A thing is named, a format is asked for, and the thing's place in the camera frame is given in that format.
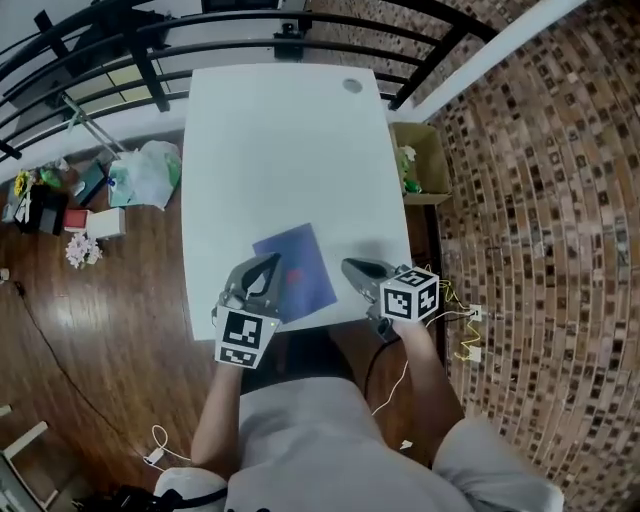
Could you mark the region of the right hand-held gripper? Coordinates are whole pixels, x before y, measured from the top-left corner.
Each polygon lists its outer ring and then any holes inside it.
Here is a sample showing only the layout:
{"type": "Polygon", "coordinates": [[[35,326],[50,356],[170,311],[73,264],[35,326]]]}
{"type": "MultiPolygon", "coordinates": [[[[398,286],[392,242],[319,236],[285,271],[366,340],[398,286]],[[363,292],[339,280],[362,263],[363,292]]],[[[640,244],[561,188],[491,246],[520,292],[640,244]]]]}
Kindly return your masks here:
{"type": "Polygon", "coordinates": [[[341,270],[351,286],[371,303],[367,316],[385,342],[396,337],[395,321],[421,322],[439,308],[440,278],[420,267],[345,258],[341,270]]]}

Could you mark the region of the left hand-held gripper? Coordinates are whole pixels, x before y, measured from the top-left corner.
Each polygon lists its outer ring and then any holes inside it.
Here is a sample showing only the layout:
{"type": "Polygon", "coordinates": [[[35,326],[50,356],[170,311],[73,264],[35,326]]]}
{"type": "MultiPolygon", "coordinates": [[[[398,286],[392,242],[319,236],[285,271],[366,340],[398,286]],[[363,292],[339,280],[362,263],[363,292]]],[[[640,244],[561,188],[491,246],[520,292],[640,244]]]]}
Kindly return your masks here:
{"type": "Polygon", "coordinates": [[[213,311],[216,362],[248,369],[259,366],[281,326],[282,281],[280,253],[254,256],[231,271],[213,311]],[[262,288],[250,293],[255,283],[262,288]]]}

